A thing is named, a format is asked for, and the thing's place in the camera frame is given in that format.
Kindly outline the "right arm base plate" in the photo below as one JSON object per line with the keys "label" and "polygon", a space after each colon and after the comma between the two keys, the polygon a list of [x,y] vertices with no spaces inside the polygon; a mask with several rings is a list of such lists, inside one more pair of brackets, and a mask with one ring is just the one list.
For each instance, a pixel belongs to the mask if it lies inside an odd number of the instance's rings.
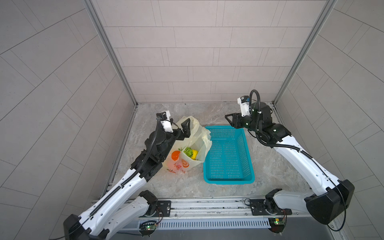
{"label": "right arm base plate", "polygon": [[251,209],[253,216],[288,216],[293,214],[291,209],[280,209],[275,204],[267,204],[265,199],[245,199],[244,204]]}

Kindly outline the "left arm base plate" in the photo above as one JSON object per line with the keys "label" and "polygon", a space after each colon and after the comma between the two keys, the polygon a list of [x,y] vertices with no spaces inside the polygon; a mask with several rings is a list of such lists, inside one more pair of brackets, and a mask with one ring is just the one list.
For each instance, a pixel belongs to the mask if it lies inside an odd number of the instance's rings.
{"label": "left arm base plate", "polygon": [[150,205],[147,212],[141,218],[169,217],[171,204],[171,201],[157,201],[156,206]]}

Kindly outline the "yellow lemon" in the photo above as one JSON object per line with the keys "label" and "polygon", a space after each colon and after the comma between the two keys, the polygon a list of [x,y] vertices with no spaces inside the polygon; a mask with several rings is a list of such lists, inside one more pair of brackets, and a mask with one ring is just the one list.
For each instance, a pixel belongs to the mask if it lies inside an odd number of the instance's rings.
{"label": "yellow lemon", "polygon": [[192,160],[196,160],[197,155],[198,155],[198,151],[197,151],[197,150],[192,150],[192,156],[191,156],[191,159],[192,159]]}

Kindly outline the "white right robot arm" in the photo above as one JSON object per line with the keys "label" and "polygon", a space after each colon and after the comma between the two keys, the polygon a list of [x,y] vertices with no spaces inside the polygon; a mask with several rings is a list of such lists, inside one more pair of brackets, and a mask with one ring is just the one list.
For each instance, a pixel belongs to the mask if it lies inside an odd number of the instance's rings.
{"label": "white right robot arm", "polygon": [[283,125],[272,121],[271,109],[265,103],[241,104],[241,113],[225,116],[235,129],[247,129],[260,144],[282,155],[310,186],[307,193],[275,189],[266,195],[266,205],[272,209],[292,209],[309,213],[323,225],[330,224],[340,214],[346,214],[355,186],[340,180],[318,163],[298,143]]}

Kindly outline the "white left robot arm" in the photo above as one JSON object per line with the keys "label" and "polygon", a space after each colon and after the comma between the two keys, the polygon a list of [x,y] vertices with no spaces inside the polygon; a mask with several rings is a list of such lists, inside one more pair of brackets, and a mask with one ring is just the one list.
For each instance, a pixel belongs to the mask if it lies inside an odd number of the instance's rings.
{"label": "white left robot arm", "polygon": [[157,125],[145,141],[146,149],[132,163],[131,168],[100,200],[79,216],[70,215],[64,221],[66,240],[109,240],[131,221],[156,212],[158,198],[150,191],[143,191],[126,205],[126,201],[144,186],[163,166],[175,141],[189,138],[191,120],[186,119],[180,129],[167,129],[172,124],[157,114]]}

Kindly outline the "orange fruit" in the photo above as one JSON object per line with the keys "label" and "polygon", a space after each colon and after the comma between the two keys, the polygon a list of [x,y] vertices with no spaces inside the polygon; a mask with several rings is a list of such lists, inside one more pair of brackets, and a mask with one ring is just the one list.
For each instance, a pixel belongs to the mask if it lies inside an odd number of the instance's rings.
{"label": "orange fruit", "polygon": [[173,161],[178,161],[179,160],[179,157],[180,157],[180,151],[174,151],[172,154],[171,154],[171,159]]}

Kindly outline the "yellow plastic bag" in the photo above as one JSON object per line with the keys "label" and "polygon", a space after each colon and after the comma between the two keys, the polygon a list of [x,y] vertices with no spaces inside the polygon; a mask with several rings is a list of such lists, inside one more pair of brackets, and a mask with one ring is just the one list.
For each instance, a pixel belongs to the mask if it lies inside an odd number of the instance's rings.
{"label": "yellow plastic bag", "polygon": [[180,126],[184,122],[190,124],[190,137],[175,141],[163,163],[163,168],[173,174],[186,174],[192,168],[204,163],[213,144],[211,132],[200,125],[196,118],[183,117],[177,125]]}

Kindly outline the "green bumpy fruit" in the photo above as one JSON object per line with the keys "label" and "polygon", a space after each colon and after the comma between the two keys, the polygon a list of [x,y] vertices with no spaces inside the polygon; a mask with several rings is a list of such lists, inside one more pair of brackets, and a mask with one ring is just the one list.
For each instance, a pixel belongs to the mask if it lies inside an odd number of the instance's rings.
{"label": "green bumpy fruit", "polygon": [[191,149],[190,147],[186,147],[186,148],[184,149],[184,153],[185,153],[185,155],[188,156],[190,159],[191,159],[191,156],[192,156],[192,150],[193,150],[193,149]]}

